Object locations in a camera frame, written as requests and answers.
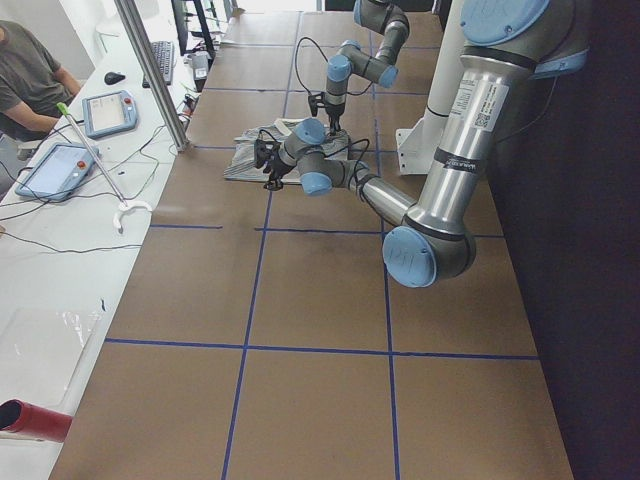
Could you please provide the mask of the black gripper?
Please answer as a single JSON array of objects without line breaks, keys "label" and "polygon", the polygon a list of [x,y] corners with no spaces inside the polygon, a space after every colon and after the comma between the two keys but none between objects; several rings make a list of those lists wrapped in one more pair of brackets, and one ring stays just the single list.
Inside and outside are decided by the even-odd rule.
[{"label": "black gripper", "polygon": [[346,95],[333,95],[328,92],[309,94],[307,101],[312,117],[324,109],[329,118],[329,135],[336,136],[341,131],[340,118],[345,112]]},{"label": "black gripper", "polygon": [[275,140],[257,139],[254,142],[254,167],[268,174],[263,188],[266,190],[282,190],[283,177],[288,173],[288,164],[280,155],[281,143]]}]

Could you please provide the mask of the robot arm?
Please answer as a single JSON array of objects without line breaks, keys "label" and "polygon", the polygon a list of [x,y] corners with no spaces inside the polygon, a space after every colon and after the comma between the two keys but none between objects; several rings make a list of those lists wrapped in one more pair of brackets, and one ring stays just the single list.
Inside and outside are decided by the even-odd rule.
[{"label": "robot arm", "polygon": [[445,41],[440,56],[455,62],[449,79],[449,113],[436,145],[421,195],[413,199],[367,165],[340,160],[323,151],[339,130],[351,76],[388,87],[410,27],[403,10],[388,1],[359,1],[357,24],[379,33],[375,55],[344,42],[330,58],[325,90],[309,100],[324,108],[327,123],[309,117],[283,139],[260,134],[253,164],[267,175],[266,188],[278,190],[285,175],[297,171],[310,196],[334,188],[355,192],[391,225],[383,242],[389,274],[400,284],[421,288],[456,277],[473,263],[475,241],[463,221],[494,143],[495,129],[513,88],[529,79],[552,78],[579,70],[588,53],[588,1],[463,1],[448,16],[448,31],[459,31],[458,45]]},{"label": "robot arm", "polygon": [[327,62],[325,90],[308,96],[313,117],[317,116],[319,108],[325,109],[331,135],[341,131],[340,117],[345,111],[349,78],[356,75],[390,88],[398,74],[397,57],[410,34],[404,11],[388,1],[357,0],[353,17],[356,24],[381,34],[383,39],[374,56],[364,52],[358,42],[344,41]]}]

